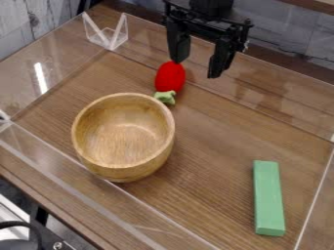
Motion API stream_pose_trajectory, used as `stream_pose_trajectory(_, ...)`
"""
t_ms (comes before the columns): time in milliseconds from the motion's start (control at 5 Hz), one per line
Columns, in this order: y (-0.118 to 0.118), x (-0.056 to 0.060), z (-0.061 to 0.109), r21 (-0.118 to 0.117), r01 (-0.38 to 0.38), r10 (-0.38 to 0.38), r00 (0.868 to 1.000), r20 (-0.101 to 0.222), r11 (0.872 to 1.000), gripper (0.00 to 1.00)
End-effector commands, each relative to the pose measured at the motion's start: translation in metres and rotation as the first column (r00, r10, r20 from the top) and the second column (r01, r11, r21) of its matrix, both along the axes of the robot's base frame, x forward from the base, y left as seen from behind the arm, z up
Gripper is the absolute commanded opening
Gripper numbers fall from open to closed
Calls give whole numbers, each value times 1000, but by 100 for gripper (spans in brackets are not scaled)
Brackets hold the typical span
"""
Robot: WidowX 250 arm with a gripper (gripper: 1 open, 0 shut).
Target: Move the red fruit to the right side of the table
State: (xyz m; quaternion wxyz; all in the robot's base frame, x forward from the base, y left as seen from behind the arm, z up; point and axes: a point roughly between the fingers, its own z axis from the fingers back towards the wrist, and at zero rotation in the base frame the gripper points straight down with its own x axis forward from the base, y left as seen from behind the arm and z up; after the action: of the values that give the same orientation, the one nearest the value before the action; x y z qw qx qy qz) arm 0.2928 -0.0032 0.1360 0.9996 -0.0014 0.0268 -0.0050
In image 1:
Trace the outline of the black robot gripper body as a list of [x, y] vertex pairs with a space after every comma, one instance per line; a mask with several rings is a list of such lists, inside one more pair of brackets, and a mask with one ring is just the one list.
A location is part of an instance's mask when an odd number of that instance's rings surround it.
[[236, 43], [236, 51], [248, 48], [252, 21], [234, 11], [235, 0], [163, 0], [164, 25], [171, 19], [187, 26], [190, 35], [214, 41], [226, 35]]

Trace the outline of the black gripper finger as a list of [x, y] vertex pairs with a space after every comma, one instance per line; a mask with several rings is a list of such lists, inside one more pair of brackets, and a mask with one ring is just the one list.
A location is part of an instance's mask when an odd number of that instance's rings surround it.
[[230, 68], [236, 54], [235, 43], [231, 38], [220, 37], [215, 42], [214, 54], [208, 61], [208, 78], [218, 78]]
[[170, 58], [174, 63], [182, 63], [191, 52], [191, 36], [187, 26], [171, 19], [167, 20], [167, 43]]

